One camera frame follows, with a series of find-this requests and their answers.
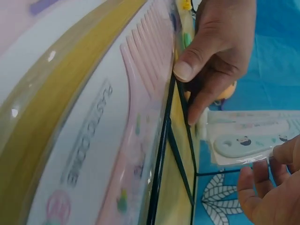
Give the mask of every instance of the hand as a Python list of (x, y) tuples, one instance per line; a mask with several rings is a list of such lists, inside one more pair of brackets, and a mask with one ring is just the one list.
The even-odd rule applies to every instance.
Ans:
[[(300, 135), (274, 148), (273, 155), (270, 168), (277, 187), (273, 187), (269, 180), (266, 161), (253, 163), (253, 171), (249, 167), (242, 168), (238, 181), (241, 207), (255, 225), (298, 225)], [(253, 183), (258, 196), (253, 190)]]
[(196, 36), (174, 66), (183, 82), (192, 80), (195, 99), (188, 122), (247, 72), (253, 47), (255, 0), (203, 0), (196, 15)]

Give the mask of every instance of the blue tablecloth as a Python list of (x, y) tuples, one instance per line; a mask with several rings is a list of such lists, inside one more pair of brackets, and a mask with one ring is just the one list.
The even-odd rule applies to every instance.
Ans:
[[(300, 110), (299, 21), (300, 0), (257, 0), (255, 44), (248, 73), (238, 81), (223, 110)], [(210, 153), (203, 142), (200, 173), (223, 169), (210, 164), (208, 158)], [(199, 178), (195, 225), (251, 224), (237, 201), (238, 175)]]

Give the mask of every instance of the black metal frame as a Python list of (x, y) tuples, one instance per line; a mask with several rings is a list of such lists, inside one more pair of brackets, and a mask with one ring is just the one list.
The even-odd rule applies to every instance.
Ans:
[[(177, 147), (177, 143), (174, 137), (174, 133), (171, 128), (171, 107), (172, 107), (172, 100), (173, 100), (173, 93), (174, 93), (174, 87), (175, 82), (177, 83), (180, 102), (182, 106), (182, 112), (184, 115), (186, 130), (187, 130), (187, 137), (188, 142), (191, 150), (192, 155), (192, 162), (193, 162), (193, 168), (194, 168), (194, 184), (193, 184), (193, 192), (191, 192), (190, 187), (188, 185), (188, 179), (186, 172), (183, 167), (183, 162), (181, 160), (179, 150)], [(158, 198), (159, 198), (159, 191), (160, 191), (160, 184), (162, 179), (162, 173), (163, 173), (163, 167), (164, 167), (164, 158), (165, 158), (165, 147), (167, 140), (169, 141), (169, 144), (171, 146), (173, 155), (175, 157), (175, 161), (177, 164), (177, 167), (179, 169), (179, 172), (182, 177), (182, 181), (184, 183), (190, 204), (192, 206), (191, 211), (191, 225), (193, 224), (194, 219), (194, 207), (195, 207), (195, 194), (196, 194), (196, 179), (197, 177), (201, 176), (209, 176), (209, 175), (216, 175), (220, 173), (236, 173), (239, 172), (239, 169), (235, 170), (223, 170), (223, 171), (216, 171), (216, 172), (207, 172), (207, 173), (199, 173), (196, 166), (196, 159), (195, 159), (195, 152), (194, 152), (194, 146), (193, 146), (193, 140), (191, 135), (190, 126), (188, 125), (187, 120), (188, 115), (188, 102), (184, 97), (184, 88), (183, 83), (175, 79), (175, 76), (172, 74), (171, 81), (170, 81), (170, 87), (169, 87), (169, 95), (166, 103), (166, 110), (165, 110), (165, 117), (163, 121), (163, 127), (162, 127), (162, 134), (160, 137), (160, 143), (158, 147), (157, 152), (157, 160), (155, 165), (155, 171), (153, 176), (153, 184), (152, 184), (152, 192), (150, 196), (150, 203), (149, 203), (149, 211), (148, 211), (148, 217), (147, 217), (147, 225), (154, 225), (155, 224), (155, 218), (156, 218), (156, 212), (158, 207)]]

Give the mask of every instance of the orange object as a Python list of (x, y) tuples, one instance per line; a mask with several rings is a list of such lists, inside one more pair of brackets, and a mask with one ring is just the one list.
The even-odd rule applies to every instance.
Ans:
[(236, 84), (237, 82), (233, 82), (225, 91), (223, 91), (219, 96), (218, 98), (216, 99), (217, 100), (222, 100), (222, 99), (228, 99), (230, 98), (234, 91), (235, 91), (235, 88), (236, 88)]

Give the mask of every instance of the light blue comb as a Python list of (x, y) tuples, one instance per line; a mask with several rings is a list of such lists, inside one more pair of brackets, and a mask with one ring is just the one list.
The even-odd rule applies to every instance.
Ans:
[(290, 129), (277, 135), (221, 135), (214, 141), (214, 150), (228, 158), (239, 158), (271, 149), (300, 133), (299, 119), (287, 122)]

